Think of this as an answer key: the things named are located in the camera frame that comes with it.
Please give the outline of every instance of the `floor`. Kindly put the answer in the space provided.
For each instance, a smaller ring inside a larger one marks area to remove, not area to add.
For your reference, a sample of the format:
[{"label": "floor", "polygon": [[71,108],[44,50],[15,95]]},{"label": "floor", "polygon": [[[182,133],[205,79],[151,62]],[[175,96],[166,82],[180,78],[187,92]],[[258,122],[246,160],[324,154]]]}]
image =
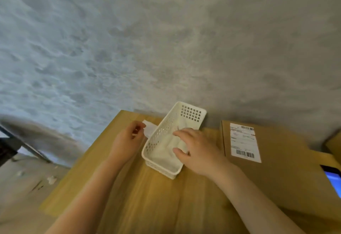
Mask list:
[{"label": "floor", "polygon": [[[0,233],[45,233],[55,219],[38,208],[69,169],[21,154],[14,158],[0,167]],[[57,177],[52,185],[50,176]]]}]

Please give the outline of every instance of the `brown cardboard box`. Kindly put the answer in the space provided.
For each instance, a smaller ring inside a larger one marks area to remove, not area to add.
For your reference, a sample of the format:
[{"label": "brown cardboard box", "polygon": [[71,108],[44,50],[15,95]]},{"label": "brown cardboard box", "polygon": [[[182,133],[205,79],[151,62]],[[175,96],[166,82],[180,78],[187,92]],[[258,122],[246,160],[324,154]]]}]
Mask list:
[{"label": "brown cardboard box", "polygon": [[[231,155],[230,123],[254,128],[261,163]],[[275,204],[325,219],[341,220],[336,194],[305,141],[281,127],[222,121],[220,145]]]},{"label": "brown cardboard box", "polygon": [[331,136],[324,145],[331,151],[335,159],[341,164],[341,131]]}]

